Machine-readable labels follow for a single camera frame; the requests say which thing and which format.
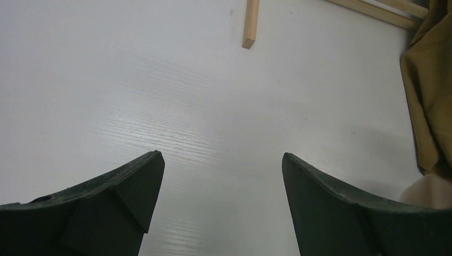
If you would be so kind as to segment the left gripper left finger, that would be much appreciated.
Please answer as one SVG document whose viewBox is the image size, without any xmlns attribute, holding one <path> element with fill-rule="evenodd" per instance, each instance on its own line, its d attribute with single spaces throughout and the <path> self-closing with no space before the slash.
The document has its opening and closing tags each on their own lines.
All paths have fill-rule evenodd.
<svg viewBox="0 0 452 256">
<path fill-rule="evenodd" d="M 29 203 L 1 206 L 1 255 L 138 255 L 164 175 L 150 151 Z"/>
</svg>

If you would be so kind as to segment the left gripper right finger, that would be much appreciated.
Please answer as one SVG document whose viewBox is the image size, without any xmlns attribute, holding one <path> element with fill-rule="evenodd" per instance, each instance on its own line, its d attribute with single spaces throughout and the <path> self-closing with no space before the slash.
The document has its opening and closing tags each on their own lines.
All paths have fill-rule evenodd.
<svg viewBox="0 0 452 256">
<path fill-rule="evenodd" d="M 451 255 L 451 209 L 368 193 L 291 153 L 282 175 L 301 255 Z"/>
</svg>

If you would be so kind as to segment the wooden clothes rack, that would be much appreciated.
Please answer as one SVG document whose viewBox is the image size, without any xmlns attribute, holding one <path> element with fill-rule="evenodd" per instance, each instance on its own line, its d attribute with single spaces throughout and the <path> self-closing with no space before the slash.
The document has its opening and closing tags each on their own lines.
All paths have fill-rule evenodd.
<svg viewBox="0 0 452 256">
<path fill-rule="evenodd" d="M 329 0 L 328 2 L 405 30 L 417 29 L 429 12 L 427 7 L 413 1 Z M 245 49 L 250 49 L 256 41 L 259 4 L 259 1 L 247 2 L 242 42 Z"/>
</svg>

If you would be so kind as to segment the beige shorts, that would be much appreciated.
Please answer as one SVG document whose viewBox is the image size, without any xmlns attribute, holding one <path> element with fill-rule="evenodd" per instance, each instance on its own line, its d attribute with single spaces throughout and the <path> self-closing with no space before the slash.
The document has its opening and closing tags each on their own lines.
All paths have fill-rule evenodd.
<svg viewBox="0 0 452 256">
<path fill-rule="evenodd" d="M 405 189 L 400 201 L 432 209 L 450 209 L 451 181 L 436 174 L 427 174 Z"/>
</svg>

